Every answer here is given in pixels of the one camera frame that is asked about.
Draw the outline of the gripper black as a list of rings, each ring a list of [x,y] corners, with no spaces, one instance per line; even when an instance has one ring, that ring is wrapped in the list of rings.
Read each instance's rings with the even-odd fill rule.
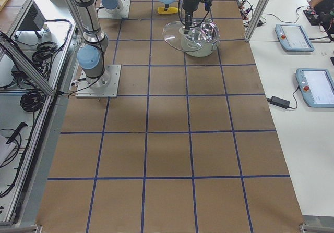
[[[192,25],[192,19],[193,19],[193,12],[195,12],[198,9],[200,0],[183,0],[182,1],[182,8],[185,12],[185,29],[184,33],[188,34]],[[164,11],[167,11],[169,8],[168,4],[165,4]]]

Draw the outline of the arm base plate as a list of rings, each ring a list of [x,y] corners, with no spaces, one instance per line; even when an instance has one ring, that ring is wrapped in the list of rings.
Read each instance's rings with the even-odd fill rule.
[[[127,19],[130,0],[101,0],[98,7],[99,19]]]
[[[105,72],[96,82],[93,79],[86,79],[78,83],[77,98],[116,98],[118,93],[121,65],[107,65]],[[86,78],[84,70],[81,71],[81,78]]]

